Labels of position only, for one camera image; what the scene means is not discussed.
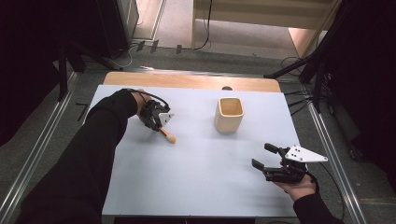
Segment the wrist strap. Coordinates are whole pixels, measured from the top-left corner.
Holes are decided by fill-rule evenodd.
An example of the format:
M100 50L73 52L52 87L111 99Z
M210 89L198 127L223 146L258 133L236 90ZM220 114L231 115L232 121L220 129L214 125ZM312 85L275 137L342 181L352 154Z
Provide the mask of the wrist strap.
M142 95L142 93L138 92L138 94L142 97L143 101L146 103L145 97Z
M312 175L311 173L309 173L309 171L306 171L306 174L309 175L309 177L311 177L311 183L315 183L315 193L319 194L320 187L319 187L319 182L318 182L317 178L314 175Z

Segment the white panel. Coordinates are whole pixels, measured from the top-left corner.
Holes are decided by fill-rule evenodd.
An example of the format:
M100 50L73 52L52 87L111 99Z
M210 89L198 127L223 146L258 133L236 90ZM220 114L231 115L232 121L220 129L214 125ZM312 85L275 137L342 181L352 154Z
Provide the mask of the white panel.
M122 86L99 86L92 105ZM193 217L295 217L292 200L251 166L279 167L266 151L299 145L283 93L131 87L163 98L175 116L160 133L129 119L116 150L104 215ZM236 133L214 127L220 97L238 97L245 116Z

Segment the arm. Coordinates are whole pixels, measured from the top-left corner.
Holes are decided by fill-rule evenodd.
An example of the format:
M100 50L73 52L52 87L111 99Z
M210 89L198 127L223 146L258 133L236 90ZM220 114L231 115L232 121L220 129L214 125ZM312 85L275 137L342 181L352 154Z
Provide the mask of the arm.
M305 175L303 180L297 185L274 183L290 195L291 199L294 201L294 212L302 224L344 223L330 213L326 204L321 199L320 194L315 192L315 183L311 181L309 175Z
M60 159L22 202L17 223L101 223L115 148L127 119L143 103L137 93L121 90L94 106Z

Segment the cup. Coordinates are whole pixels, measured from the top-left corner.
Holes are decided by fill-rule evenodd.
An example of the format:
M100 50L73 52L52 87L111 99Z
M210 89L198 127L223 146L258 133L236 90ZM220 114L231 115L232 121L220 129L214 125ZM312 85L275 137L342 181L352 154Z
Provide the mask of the cup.
M220 133L234 133L244 117L242 102L236 97L224 97L218 100L215 114L215 127Z

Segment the floor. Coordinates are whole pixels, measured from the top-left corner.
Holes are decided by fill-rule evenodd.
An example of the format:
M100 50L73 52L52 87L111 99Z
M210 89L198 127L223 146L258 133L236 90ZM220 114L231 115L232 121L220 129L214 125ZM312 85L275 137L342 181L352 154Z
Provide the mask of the floor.
M136 0L136 3L142 16L136 27L137 32L134 42L145 40L146 46L141 51L131 48L131 51L113 61L113 63L123 65L125 71L156 68L202 73L212 72L225 74L226 76L262 77L262 74L278 71L296 60L297 52L291 43L287 28L220 21L210 22L210 42L202 50L198 52L185 50L181 54L177 54L177 45L182 45L183 48L191 46L192 24L190 17L192 1ZM148 28L139 30L139 26L146 23L149 23ZM196 26L196 46L200 46L204 43L206 37L204 21L196 21ZM156 52L151 53L149 46L152 45L154 40L159 41L159 48ZM88 65L87 72L76 74L75 84L70 90L69 102L66 102L65 108L63 108L64 114L60 117L59 123L53 127L53 133L48 141L42 143L45 146L45 151L41 155L42 159L35 165L29 184L22 186L18 197L23 198L23 191L28 192L56 162L56 158L63 151L62 148L67 145L82 123L82 121L78 121L78 117L84 113L83 108L76 104L88 104L97 85L103 83L108 71L90 59L85 58L85 61ZM297 81L299 71L293 71L292 73L294 75L286 74L278 80L283 92L296 91L302 88L302 85ZM0 164L0 197L2 201L9 193L11 184L20 174L19 171L30 151L35 148L40 132L46 128L46 122L51 117L53 108L57 106L54 101L57 98L57 93L58 90L54 90L23 124L16 137L5 146L0 147L0 159L3 163ZM302 97L291 95L287 97L287 101L289 103L295 102L301 100ZM358 208L348 206L343 208L342 201L348 200L348 197L340 197L337 188L329 178L329 174L323 168L314 164L310 166L310 169L318 173L317 177L320 179L323 190L322 197L332 213L340 217L345 211L345 223L393 223L393 220L396 219L394 214L396 195L389 187L384 173L371 163L359 163L350 159L345 138L341 134L336 121L325 112L323 112L322 118L332 134L331 140L337 149L338 160L342 162L343 171L346 172L348 177L347 183L353 189L361 206ZM309 148L320 148L322 153L326 153L323 149L323 139L318 134L317 124L312 119L312 112L308 108L293 116L293 122L302 145ZM327 166L334 174L334 167L330 164ZM10 218L12 223L12 220L18 214L18 206L10 209L15 209ZM359 213L354 209L362 209L365 219L354 220L351 218L353 213ZM4 207L2 205L0 223L3 223L1 219L4 214L3 211ZM111 220L104 219L104 222L111 223ZM258 218L256 223L298 223L298 221L293 218Z

